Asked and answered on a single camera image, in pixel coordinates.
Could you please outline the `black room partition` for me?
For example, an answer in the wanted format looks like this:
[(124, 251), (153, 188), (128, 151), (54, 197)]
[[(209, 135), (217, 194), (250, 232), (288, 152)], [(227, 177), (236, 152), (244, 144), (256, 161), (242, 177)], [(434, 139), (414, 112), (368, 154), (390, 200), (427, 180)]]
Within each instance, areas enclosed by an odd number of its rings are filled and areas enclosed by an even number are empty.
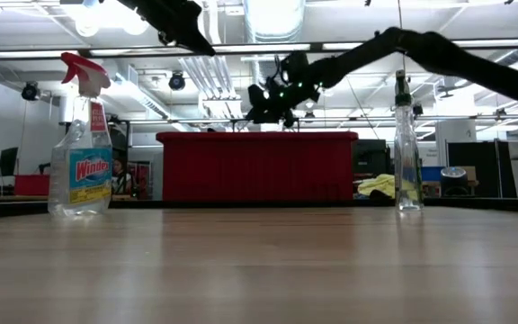
[(450, 167), (474, 167), (477, 197), (517, 197), (506, 141), (448, 143), (447, 153)]

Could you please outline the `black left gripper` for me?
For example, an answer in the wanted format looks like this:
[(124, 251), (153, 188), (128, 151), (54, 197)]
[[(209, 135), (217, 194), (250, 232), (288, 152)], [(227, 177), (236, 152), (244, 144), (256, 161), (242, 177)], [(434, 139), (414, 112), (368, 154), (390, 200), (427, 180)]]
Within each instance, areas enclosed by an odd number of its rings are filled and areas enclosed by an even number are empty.
[(193, 0), (118, 1), (155, 28), (162, 43), (175, 42), (199, 55), (216, 55), (216, 50), (199, 30), (201, 6)]

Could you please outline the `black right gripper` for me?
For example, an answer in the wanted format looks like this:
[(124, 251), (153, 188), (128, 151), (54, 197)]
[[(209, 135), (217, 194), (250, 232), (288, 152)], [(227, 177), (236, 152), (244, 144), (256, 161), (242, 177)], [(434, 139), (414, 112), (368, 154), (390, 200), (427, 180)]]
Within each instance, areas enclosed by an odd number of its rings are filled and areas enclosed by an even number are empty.
[(291, 85), (273, 85), (263, 90), (253, 84), (247, 88), (250, 110), (246, 119), (251, 122), (283, 122), (291, 128), (296, 121), (293, 110), (307, 100), (318, 101), (320, 84), (298, 82)]

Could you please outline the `black background monitor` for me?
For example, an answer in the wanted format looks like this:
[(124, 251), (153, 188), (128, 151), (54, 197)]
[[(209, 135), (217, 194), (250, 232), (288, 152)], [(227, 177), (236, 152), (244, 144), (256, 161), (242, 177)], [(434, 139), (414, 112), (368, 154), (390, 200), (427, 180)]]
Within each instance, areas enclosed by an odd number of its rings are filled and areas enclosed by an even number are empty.
[(0, 177), (13, 176), (18, 148), (6, 148), (0, 154)]

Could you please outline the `slim clear spray bottle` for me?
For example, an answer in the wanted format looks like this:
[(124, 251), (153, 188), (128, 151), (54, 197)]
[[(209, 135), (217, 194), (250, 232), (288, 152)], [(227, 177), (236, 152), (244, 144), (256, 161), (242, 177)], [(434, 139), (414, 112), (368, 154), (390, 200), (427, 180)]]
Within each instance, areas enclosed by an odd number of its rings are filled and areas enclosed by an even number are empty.
[(404, 69), (396, 73), (395, 84), (395, 194), (401, 213), (423, 209), (422, 180), (414, 130), (412, 96)]

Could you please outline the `red plastic laundry bin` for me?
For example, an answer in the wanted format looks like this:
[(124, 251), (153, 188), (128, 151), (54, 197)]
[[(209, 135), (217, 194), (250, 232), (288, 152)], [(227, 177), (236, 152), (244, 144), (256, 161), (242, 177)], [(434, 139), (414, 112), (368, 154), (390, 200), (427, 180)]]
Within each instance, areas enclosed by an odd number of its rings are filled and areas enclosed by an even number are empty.
[(345, 202), (355, 132), (160, 132), (170, 203)]

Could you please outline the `person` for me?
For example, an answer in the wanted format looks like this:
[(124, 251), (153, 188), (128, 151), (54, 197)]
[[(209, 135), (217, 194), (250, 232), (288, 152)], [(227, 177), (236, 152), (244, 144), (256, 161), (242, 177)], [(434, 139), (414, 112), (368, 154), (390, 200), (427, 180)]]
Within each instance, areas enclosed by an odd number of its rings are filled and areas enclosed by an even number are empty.
[(126, 171), (125, 162), (120, 158), (115, 158), (112, 165), (112, 194), (123, 195), (131, 194), (134, 186), (132, 175)]

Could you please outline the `blue box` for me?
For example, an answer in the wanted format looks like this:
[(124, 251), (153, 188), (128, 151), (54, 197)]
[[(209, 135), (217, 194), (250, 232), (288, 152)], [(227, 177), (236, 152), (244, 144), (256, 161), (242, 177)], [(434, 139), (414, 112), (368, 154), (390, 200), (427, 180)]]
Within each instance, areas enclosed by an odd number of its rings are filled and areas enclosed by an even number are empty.
[(443, 166), (422, 166), (421, 175), (423, 182), (440, 182)]

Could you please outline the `black ceiling spotlight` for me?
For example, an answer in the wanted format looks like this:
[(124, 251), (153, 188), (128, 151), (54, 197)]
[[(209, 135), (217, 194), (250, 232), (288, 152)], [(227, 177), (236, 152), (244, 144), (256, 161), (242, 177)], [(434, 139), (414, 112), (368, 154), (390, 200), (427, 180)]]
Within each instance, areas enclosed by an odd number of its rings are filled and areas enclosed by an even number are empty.
[(168, 86), (172, 91), (181, 91), (185, 88), (185, 79), (182, 71), (174, 71), (169, 78)]
[(40, 89), (35, 81), (26, 82), (21, 93), (22, 99), (28, 102), (36, 102), (40, 100)]

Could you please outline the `small red storage bin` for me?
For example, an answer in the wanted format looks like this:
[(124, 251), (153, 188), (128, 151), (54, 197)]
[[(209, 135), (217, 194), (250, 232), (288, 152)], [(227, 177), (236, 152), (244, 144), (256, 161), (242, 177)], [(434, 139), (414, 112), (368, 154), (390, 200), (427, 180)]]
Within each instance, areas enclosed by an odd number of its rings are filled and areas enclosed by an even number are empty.
[(17, 175), (13, 192), (20, 196), (47, 196), (49, 175)]

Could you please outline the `black crate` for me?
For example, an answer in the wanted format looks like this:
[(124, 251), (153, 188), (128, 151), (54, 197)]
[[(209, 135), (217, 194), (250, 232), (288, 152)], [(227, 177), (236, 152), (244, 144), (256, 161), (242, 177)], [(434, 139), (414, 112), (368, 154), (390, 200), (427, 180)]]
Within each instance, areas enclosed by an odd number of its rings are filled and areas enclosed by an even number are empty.
[(390, 148), (384, 139), (358, 139), (352, 143), (355, 174), (378, 176), (391, 173)]

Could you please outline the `yellow garment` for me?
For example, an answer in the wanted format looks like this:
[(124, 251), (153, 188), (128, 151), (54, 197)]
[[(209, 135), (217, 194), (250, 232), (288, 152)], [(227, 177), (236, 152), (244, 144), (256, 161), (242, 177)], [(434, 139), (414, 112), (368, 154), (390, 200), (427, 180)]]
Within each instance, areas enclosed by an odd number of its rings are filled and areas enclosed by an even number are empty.
[(394, 175), (380, 174), (375, 178), (365, 179), (358, 185), (358, 193), (370, 196), (373, 191), (379, 191), (386, 196), (396, 198), (396, 185), (398, 192), (407, 194), (412, 200), (418, 200), (422, 195), (407, 180), (398, 181)]

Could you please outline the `black cylindrical speaker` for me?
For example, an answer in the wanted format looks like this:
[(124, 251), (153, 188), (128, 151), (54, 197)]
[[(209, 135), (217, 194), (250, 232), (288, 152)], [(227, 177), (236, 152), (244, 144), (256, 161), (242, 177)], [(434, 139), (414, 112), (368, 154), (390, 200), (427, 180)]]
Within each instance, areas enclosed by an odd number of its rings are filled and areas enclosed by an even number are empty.
[(469, 179), (467, 171), (458, 166), (449, 166), (441, 170), (442, 196), (469, 195)]

